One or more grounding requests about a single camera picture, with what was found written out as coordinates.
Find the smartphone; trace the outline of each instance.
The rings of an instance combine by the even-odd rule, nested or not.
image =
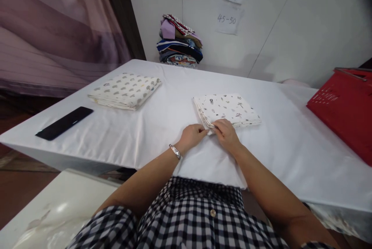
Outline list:
[[[93,110],[91,109],[79,107],[76,110],[70,112],[68,115],[65,115],[53,124],[49,125],[47,128],[39,131],[35,136],[38,136],[47,141],[52,141],[63,132],[66,132],[76,123],[90,115],[92,112]]]

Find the checkered shirt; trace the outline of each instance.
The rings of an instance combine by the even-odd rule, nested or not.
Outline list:
[[[68,248],[289,248],[244,211],[238,188],[172,177],[139,222],[131,210],[98,212]],[[309,242],[303,249],[332,247]]]

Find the person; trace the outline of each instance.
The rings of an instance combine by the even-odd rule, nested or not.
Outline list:
[[[172,177],[179,159],[169,148],[112,193],[68,248],[339,248],[304,204],[240,143],[228,120],[213,125],[272,227],[245,212],[240,189]],[[202,125],[189,125],[174,147],[185,156],[206,135]]]

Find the red basket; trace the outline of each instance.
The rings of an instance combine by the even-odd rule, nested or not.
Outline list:
[[[372,167],[372,72],[335,68],[307,107]]]

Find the hand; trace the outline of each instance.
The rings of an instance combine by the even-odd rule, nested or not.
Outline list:
[[[234,149],[242,146],[236,135],[235,128],[230,121],[227,119],[219,119],[212,124],[216,127],[214,131],[216,132],[218,141],[229,153],[232,154]]]
[[[174,147],[177,148],[181,155],[184,155],[191,148],[197,146],[207,134],[208,130],[205,130],[201,124],[188,125],[183,129],[181,139]]]

